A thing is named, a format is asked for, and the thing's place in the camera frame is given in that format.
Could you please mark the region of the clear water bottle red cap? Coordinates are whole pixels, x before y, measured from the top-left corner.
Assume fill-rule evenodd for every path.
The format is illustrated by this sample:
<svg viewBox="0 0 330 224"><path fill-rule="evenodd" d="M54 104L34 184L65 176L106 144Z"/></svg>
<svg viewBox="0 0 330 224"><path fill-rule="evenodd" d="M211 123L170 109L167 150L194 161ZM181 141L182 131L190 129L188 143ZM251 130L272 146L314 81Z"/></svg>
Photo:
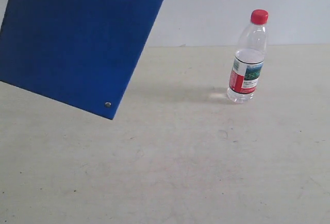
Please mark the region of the clear water bottle red cap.
<svg viewBox="0 0 330 224"><path fill-rule="evenodd" d="M239 38L227 89L229 100L236 104L249 101L256 91L267 50L268 18L263 9L252 11Z"/></svg>

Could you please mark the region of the blue ring binder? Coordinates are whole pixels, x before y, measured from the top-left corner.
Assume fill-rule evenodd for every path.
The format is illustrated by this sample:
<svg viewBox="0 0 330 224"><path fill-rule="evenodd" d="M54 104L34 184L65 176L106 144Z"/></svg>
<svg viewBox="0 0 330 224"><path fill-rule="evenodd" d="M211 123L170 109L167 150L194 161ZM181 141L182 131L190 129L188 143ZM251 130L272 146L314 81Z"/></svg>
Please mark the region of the blue ring binder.
<svg viewBox="0 0 330 224"><path fill-rule="evenodd" d="M163 0L8 0L1 81L113 119Z"/></svg>

